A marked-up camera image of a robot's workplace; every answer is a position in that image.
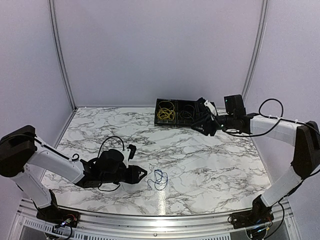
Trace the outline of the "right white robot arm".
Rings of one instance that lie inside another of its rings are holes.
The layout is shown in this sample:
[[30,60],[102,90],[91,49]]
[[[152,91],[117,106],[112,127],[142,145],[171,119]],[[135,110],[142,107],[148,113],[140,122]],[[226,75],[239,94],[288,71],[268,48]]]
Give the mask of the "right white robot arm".
[[289,144],[294,148],[288,170],[261,196],[257,205],[248,212],[247,219],[258,224],[267,216],[267,209],[290,196],[308,178],[320,172],[320,131],[314,121],[301,122],[280,116],[264,115],[261,111],[247,113],[240,94],[224,97],[224,115],[218,114],[214,104],[199,98],[202,112],[191,128],[205,136],[213,137],[221,131],[236,138],[267,137]]

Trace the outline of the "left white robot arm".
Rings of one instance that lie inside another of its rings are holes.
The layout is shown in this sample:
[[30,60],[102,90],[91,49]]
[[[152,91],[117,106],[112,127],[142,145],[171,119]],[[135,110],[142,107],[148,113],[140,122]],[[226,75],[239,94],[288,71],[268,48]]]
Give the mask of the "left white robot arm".
[[11,179],[53,223],[63,219],[55,195],[30,170],[37,166],[57,174],[83,188],[100,188],[103,184],[138,184],[148,172],[130,165],[136,153],[132,144],[121,150],[99,150],[97,157],[86,161],[78,154],[68,156],[36,135],[36,129],[26,125],[0,140],[0,175]]

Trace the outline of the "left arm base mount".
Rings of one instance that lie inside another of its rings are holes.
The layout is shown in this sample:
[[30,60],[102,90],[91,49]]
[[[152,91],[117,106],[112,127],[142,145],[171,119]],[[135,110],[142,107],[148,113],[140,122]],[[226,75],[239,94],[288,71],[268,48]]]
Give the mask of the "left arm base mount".
[[76,228],[79,222],[80,213],[78,211],[64,209],[58,207],[55,194],[49,190],[51,202],[50,205],[44,208],[37,207],[36,217],[40,220],[50,222],[56,225],[56,227],[72,227]]

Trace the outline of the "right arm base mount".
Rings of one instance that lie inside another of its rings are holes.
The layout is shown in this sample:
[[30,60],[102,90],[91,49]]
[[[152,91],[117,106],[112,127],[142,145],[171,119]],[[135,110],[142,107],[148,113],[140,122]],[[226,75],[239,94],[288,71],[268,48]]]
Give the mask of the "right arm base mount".
[[234,229],[240,229],[268,223],[273,220],[272,207],[266,206],[261,195],[259,195],[253,200],[252,209],[234,212],[229,215],[227,221],[233,225]]

